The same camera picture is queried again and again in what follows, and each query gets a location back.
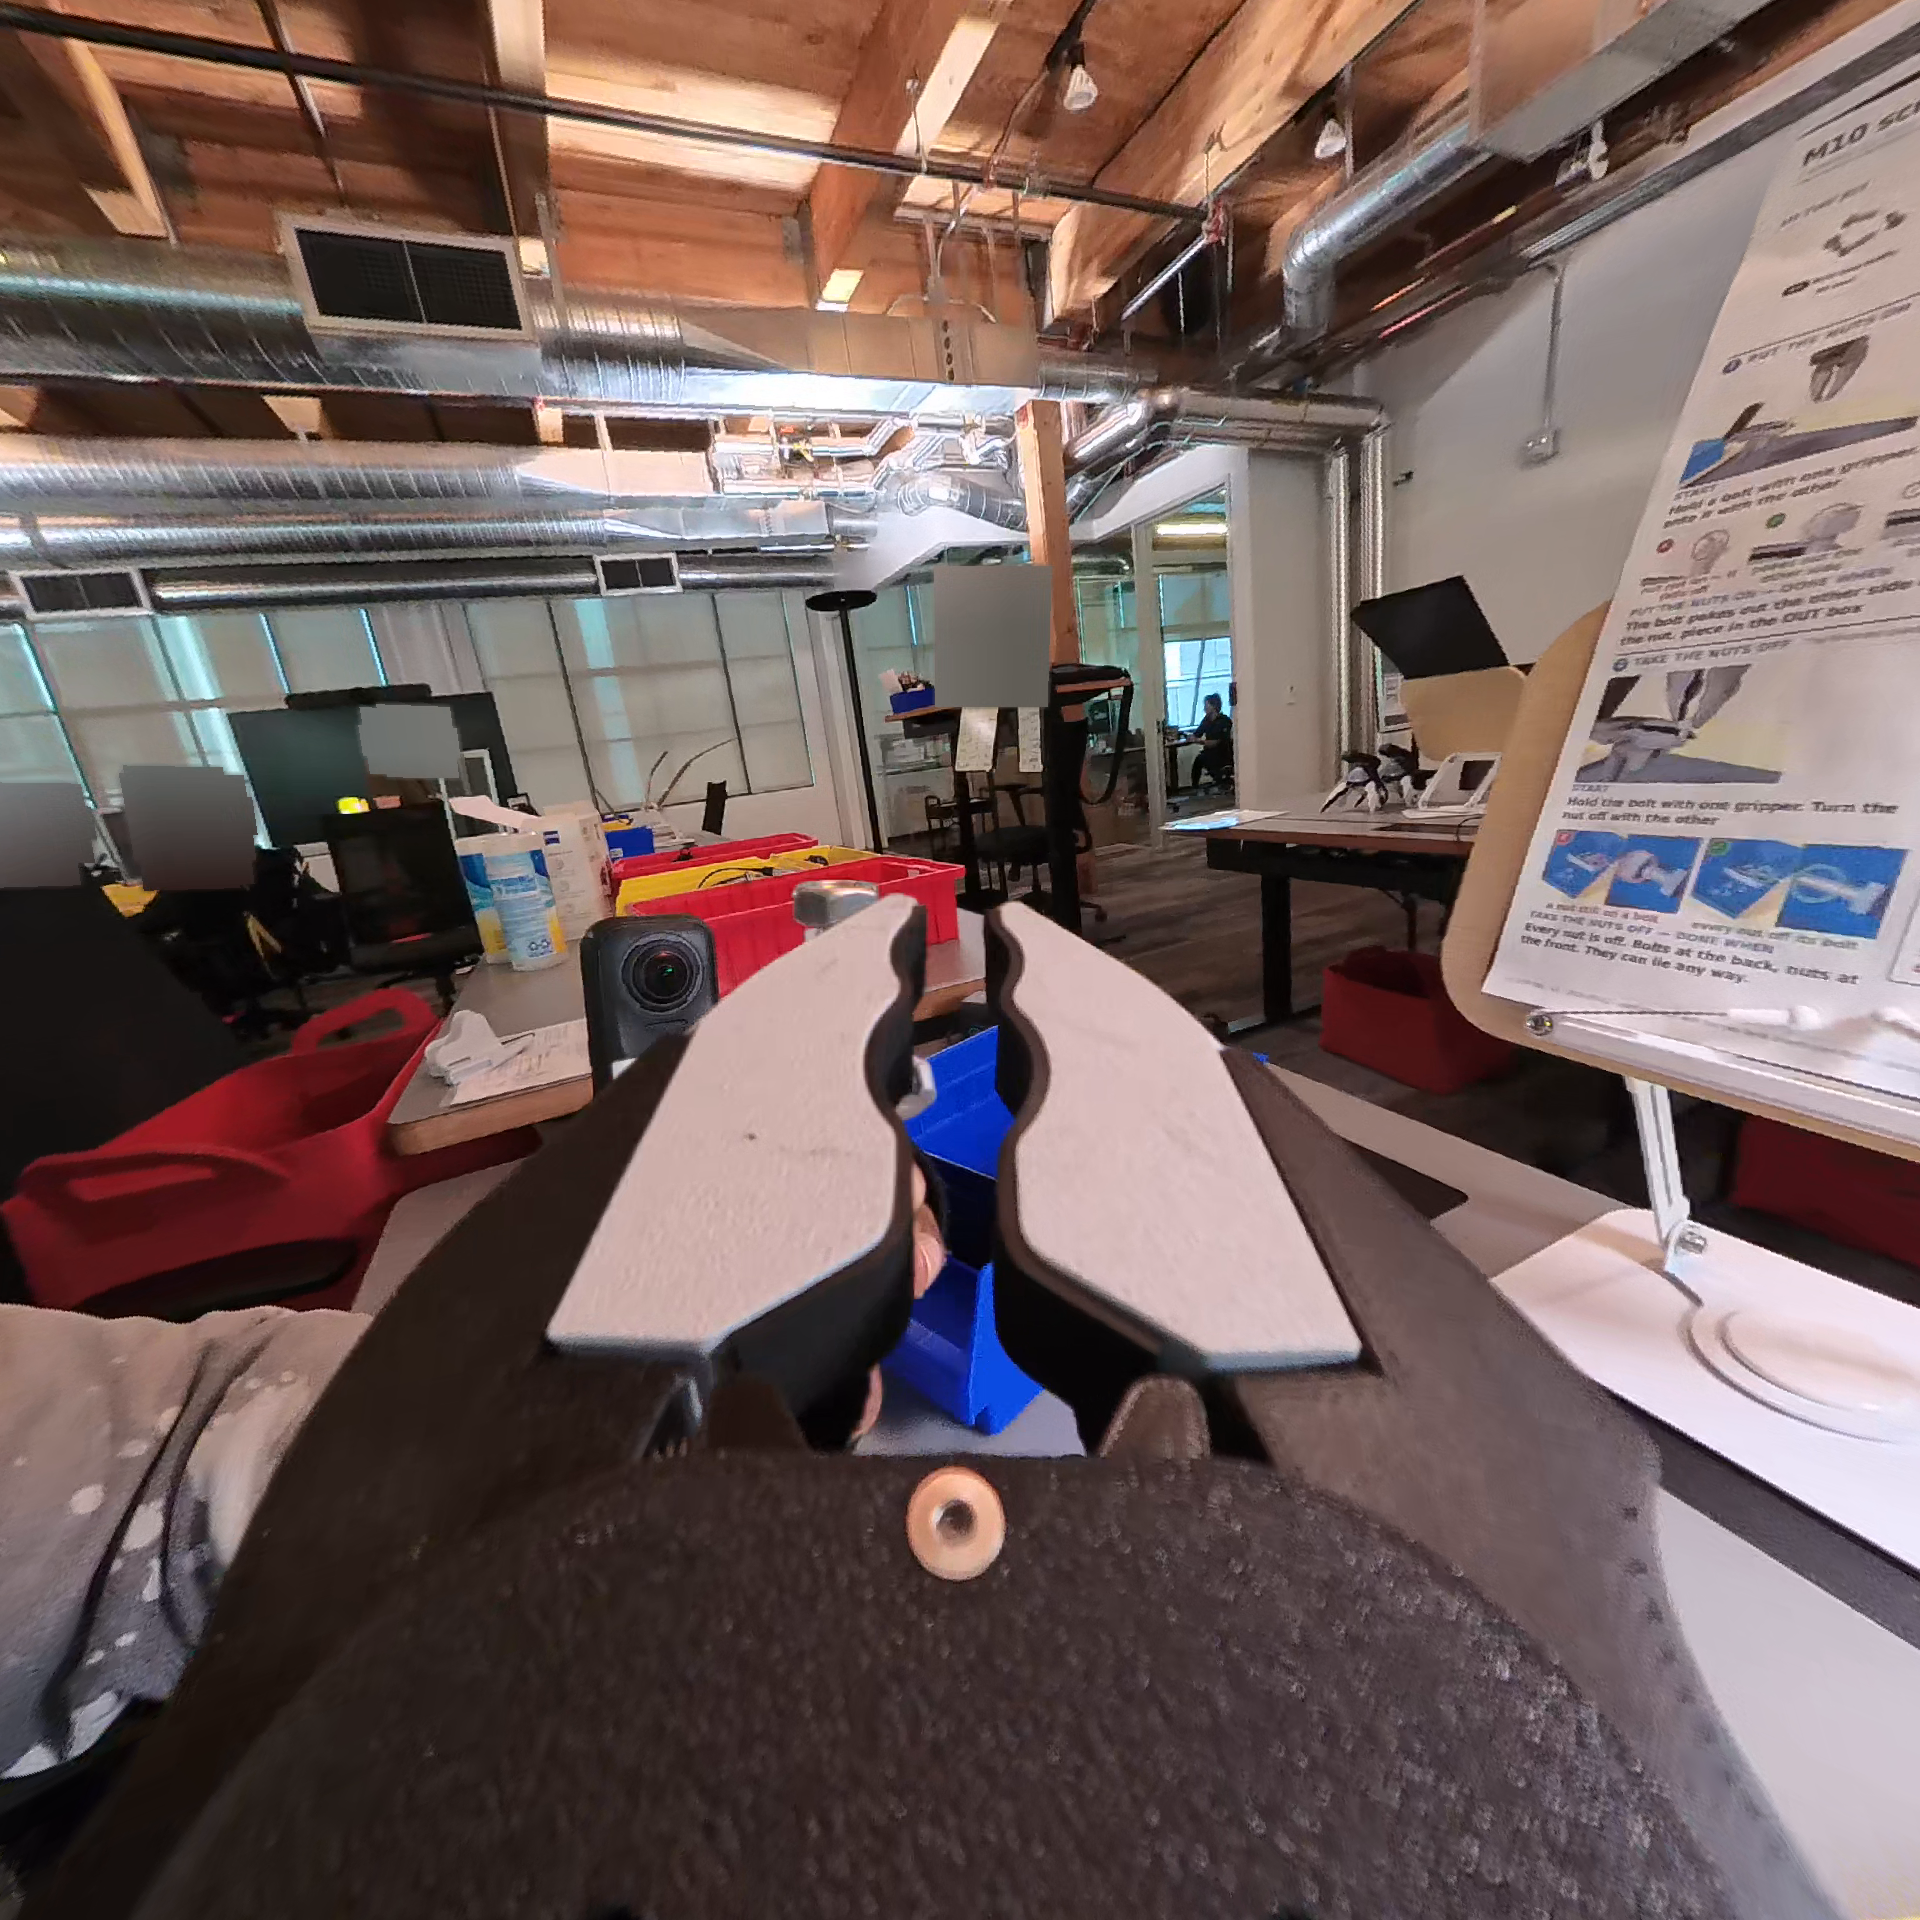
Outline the red tote bag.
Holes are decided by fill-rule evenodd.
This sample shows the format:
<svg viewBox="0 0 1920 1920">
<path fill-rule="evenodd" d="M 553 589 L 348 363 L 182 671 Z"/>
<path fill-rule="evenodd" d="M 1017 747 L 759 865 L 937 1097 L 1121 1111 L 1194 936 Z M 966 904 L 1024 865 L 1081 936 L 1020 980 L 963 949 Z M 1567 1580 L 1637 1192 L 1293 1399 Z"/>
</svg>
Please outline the red tote bag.
<svg viewBox="0 0 1920 1920">
<path fill-rule="evenodd" d="M 418 1188 L 512 1167 L 536 1129 L 401 1155 L 387 1118 L 440 1014 L 378 989 L 296 1024 L 104 1146 L 47 1155 L 3 1203 L 38 1310 L 184 1310 L 197 1272 L 250 1302 L 341 1304 Z"/>
</svg>

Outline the blue plastic bin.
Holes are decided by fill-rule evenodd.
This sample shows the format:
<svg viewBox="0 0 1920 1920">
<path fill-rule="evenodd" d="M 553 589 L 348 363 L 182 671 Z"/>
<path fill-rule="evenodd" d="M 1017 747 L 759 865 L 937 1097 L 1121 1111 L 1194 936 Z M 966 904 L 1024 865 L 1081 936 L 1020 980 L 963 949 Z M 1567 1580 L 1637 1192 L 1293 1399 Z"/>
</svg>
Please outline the blue plastic bin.
<svg viewBox="0 0 1920 1920">
<path fill-rule="evenodd" d="M 929 1169 L 945 1263 L 881 1366 L 881 1414 L 863 1451 L 1078 1456 L 1072 1409 L 1020 1371 L 997 1331 L 997 1174 L 1012 1111 L 997 1094 L 997 1028 L 929 1055 L 931 1105 L 907 1140 Z"/>
</svg>

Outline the spare document stand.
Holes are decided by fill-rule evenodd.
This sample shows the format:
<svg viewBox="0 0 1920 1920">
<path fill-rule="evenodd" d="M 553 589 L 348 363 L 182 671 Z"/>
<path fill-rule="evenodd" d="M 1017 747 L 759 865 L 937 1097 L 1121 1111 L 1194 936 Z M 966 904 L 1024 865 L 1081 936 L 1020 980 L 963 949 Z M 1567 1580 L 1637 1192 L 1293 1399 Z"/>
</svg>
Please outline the spare document stand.
<svg viewBox="0 0 1920 1920">
<path fill-rule="evenodd" d="M 1468 820 L 1486 807 L 1522 685 L 1511 665 L 1404 677 L 1411 739 L 1434 764 L 1413 814 Z"/>
</svg>

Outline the yellow storage tray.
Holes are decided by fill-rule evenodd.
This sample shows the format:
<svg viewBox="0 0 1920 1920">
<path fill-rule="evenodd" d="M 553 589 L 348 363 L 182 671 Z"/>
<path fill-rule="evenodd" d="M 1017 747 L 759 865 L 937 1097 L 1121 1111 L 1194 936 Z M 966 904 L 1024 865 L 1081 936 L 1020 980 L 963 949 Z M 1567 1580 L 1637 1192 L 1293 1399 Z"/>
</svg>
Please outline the yellow storage tray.
<svg viewBox="0 0 1920 1920">
<path fill-rule="evenodd" d="M 838 869 L 847 869 L 863 856 L 868 856 L 868 850 L 817 846 L 810 853 L 776 853 L 765 865 L 729 861 L 729 865 L 707 865 L 707 869 L 668 869 L 660 875 L 613 881 L 613 911 L 637 916 L 643 904 L 656 904 L 668 897 L 720 891 L 720 885 L 735 885 L 735 881 L 776 879 L 776 875 L 798 875 L 798 879 L 833 875 Z"/>
</svg>

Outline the large dark screen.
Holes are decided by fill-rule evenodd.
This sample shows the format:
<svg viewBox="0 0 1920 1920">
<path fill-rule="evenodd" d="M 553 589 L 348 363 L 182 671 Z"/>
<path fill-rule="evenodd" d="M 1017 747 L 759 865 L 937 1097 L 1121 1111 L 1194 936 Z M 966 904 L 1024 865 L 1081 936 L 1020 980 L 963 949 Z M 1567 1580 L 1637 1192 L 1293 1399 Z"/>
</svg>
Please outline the large dark screen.
<svg viewBox="0 0 1920 1920">
<path fill-rule="evenodd" d="M 272 710 L 226 710 L 262 841 L 272 850 L 320 846 L 340 820 L 341 799 L 368 799 L 401 787 L 401 772 L 378 772 L 362 750 L 362 718 L 378 714 L 390 731 L 390 714 L 440 710 L 447 718 L 452 769 L 413 775 L 433 799 L 447 791 L 477 791 L 486 799 L 521 799 L 515 762 L 489 694 L 429 694 L 423 685 L 368 685 L 294 694 Z"/>
</svg>

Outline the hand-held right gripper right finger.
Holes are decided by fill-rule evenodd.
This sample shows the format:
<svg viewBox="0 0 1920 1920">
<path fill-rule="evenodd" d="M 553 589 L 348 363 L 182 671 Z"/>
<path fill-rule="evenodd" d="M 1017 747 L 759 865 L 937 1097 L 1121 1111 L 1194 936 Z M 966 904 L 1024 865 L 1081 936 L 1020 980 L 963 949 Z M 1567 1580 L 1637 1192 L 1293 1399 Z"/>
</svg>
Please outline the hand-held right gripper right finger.
<svg viewBox="0 0 1920 1920">
<path fill-rule="evenodd" d="M 997 1331 L 1098 1451 L 1140 1380 L 1355 1368 L 1361 1331 L 1219 1043 L 1157 983 L 1024 904 L 989 916 Z"/>
</svg>

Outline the black printer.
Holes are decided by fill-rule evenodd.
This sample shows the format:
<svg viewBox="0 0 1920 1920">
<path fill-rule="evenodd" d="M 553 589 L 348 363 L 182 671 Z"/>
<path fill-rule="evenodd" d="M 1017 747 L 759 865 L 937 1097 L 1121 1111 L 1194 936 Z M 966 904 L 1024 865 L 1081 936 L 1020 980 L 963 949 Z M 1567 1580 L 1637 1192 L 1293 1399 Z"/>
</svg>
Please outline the black printer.
<svg viewBox="0 0 1920 1920">
<path fill-rule="evenodd" d="M 484 957 L 440 799 L 336 809 L 325 850 L 354 972 L 452 980 Z"/>
</svg>

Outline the black standing desk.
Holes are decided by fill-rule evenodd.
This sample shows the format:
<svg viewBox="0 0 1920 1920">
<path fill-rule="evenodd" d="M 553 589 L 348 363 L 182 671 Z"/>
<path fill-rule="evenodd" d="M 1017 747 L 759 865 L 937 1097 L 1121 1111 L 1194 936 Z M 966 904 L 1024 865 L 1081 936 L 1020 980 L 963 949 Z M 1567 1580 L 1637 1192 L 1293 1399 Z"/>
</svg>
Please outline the black standing desk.
<svg viewBox="0 0 1920 1920">
<path fill-rule="evenodd" d="M 1117 701 L 1107 772 L 1087 787 L 1088 755 L 1088 704 Z M 1130 743 L 1136 681 L 1124 666 L 1072 661 L 1047 666 L 1047 694 L 1042 704 L 1042 762 L 1044 762 L 1044 916 L 1087 938 L 1087 909 L 1105 916 L 1098 902 L 1081 897 L 1081 856 L 1088 853 L 1087 807 L 1105 807 L 1117 794 L 1124 755 Z"/>
</svg>

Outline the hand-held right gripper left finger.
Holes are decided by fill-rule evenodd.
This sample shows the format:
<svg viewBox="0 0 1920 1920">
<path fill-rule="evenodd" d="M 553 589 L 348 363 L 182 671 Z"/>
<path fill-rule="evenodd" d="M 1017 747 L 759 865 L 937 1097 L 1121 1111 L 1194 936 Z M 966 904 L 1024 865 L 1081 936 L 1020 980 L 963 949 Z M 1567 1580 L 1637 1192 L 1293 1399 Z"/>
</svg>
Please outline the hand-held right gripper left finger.
<svg viewBox="0 0 1920 1920">
<path fill-rule="evenodd" d="M 912 1094 L 922 909 L 880 897 L 686 1038 L 543 1339 L 662 1366 L 711 1403 L 760 1380 L 844 1449 L 915 1302 Z"/>
</svg>

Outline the labelled red storage bin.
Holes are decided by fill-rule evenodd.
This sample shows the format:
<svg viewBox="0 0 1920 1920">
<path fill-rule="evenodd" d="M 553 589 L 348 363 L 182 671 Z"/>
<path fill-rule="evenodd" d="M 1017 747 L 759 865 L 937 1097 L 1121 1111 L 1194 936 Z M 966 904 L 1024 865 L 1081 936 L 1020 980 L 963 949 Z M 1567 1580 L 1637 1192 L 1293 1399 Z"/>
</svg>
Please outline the labelled red storage bin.
<svg viewBox="0 0 1920 1920">
<path fill-rule="evenodd" d="M 880 892 L 901 892 L 929 911 L 929 944 L 959 938 L 959 885 L 963 865 L 901 853 L 868 853 L 838 869 L 831 879 L 880 881 Z M 720 891 L 682 892 L 643 904 L 637 916 L 682 911 L 705 916 L 715 938 L 720 996 L 739 989 L 750 972 L 776 960 L 784 949 L 803 945 L 803 926 L 792 919 L 792 891 L 798 875 L 735 881 Z"/>
</svg>

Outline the black floor lamp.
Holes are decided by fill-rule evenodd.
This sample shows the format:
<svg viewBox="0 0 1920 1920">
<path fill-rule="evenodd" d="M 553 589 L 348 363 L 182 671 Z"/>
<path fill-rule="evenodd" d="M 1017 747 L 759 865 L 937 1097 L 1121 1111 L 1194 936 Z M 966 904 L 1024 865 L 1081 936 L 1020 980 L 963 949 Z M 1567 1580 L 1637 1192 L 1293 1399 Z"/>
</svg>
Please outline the black floor lamp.
<svg viewBox="0 0 1920 1920">
<path fill-rule="evenodd" d="M 808 610 L 814 618 L 823 618 L 823 623 L 831 618 L 838 627 L 838 665 L 842 665 L 842 681 L 844 681 L 842 704 L 847 710 L 847 739 L 852 739 L 852 755 L 857 755 L 857 791 L 861 791 L 861 807 L 863 807 L 868 850 L 881 853 L 887 830 L 881 830 L 881 814 L 880 814 L 880 799 L 876 799 L 876 764 L 870 764 L 868 714 L 863 714 L 863 696 L 861 696 L 861 681 L 857 681 L 857 640 L 852 640 L 852 615 L 870 603 L 876 603 L 870 589 L 824 589 L 824 591 L 808 594 Z"/>
</svg>

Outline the wooden office desk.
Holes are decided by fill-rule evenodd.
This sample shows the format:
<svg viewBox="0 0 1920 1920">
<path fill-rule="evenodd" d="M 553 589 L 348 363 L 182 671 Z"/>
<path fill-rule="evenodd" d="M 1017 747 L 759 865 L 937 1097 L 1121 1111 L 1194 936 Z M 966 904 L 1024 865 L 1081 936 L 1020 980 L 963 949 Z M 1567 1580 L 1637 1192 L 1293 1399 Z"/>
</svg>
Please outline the wooden office desk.
<svg viewBox="0 0 1920 1920">
<path fill-rule="evenodd" d="M 1434 820 L 1425 809 L 1212 809 L 1178 820 L 1163 833 L 1203 846 L 1219 875 L 1261 881 L 1261 1014 L 1203 1023 L 1219 1038 L 1267 1033 L 1303 1014 L 1293 1001 L 1293 881 L 1381 892 L 1404 911 L 1404 945 L 1423 938 L 1423 904 L 1450 916 L 1458 875 L 1469 861 L 1479 809 Z"/>
</svg>

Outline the black office chair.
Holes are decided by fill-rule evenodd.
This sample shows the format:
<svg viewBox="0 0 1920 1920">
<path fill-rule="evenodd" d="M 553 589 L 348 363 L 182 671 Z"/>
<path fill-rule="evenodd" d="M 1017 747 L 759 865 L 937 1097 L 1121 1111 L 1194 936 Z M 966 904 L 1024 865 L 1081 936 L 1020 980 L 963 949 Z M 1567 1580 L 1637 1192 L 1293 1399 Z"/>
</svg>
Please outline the black office chair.
<svg viewBox="0 0 1920 1920">
<path fill-rule="evenodd" d="M 226 1023 L 104 891 L 3 885 L 3 1199 L 47 1155 L 110 1150 L 145 1188 L 170 1167 L 170 1194 L 253 1167 L 258 1155 L 202 1118 L 236 1068 Z"/>
<path fill-rule="evenodd" d="M 959 814 L 959 853 L 963 853 L 963 885 L 959 904 L 971 911 L 989 911 L 1007 902 L 1007 879 L 1017 872 L 1038 875 L 1028 897 L 1044 892 L 1047 875 L 1047 830 L 1044 827 L 1012 827 L 985 830 L 971 809 Z"/>
</svg>

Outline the red crate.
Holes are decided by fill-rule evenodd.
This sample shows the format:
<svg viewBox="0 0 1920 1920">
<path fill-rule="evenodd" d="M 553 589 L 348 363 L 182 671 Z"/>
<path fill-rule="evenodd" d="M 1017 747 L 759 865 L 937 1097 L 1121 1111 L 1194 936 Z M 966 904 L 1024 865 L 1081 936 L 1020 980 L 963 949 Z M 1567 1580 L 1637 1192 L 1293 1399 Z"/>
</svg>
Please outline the red crate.
<svg viewBox="0 0 1920 1920">
<path fill-rule="evenodd" d="M 1730 1203 L 1914 1268 L 1914 1163 L 1742 1118 Z"/>
<path fill-rule="evenodd" d="M 1517 1043 L 1458 1014 L 1434 954 L 1394 945 L 1357 945 L 1320 972 L 1320 1043 L 1438 1097 L 1517 1065 Z"/>
</svg>

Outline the wide silver air duct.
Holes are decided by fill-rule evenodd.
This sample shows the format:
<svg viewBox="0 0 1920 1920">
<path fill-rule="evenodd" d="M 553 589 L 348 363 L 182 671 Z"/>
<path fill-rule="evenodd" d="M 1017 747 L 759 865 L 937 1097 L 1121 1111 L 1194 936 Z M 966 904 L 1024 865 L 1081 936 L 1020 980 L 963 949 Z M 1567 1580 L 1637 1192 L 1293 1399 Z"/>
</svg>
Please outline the wide silver air duct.
<svg viewBox="0 0 1920 1920">
<path fill-rule="evenodd" d="M 531 334 L 311 327 L 281 255 L 3 236 L 3 381 L 548 398 L 633 416 L 997 417 L 1113 402 L 1163 373 L 976 318 L 824 318 L 531 288 Z"/>
</svg>

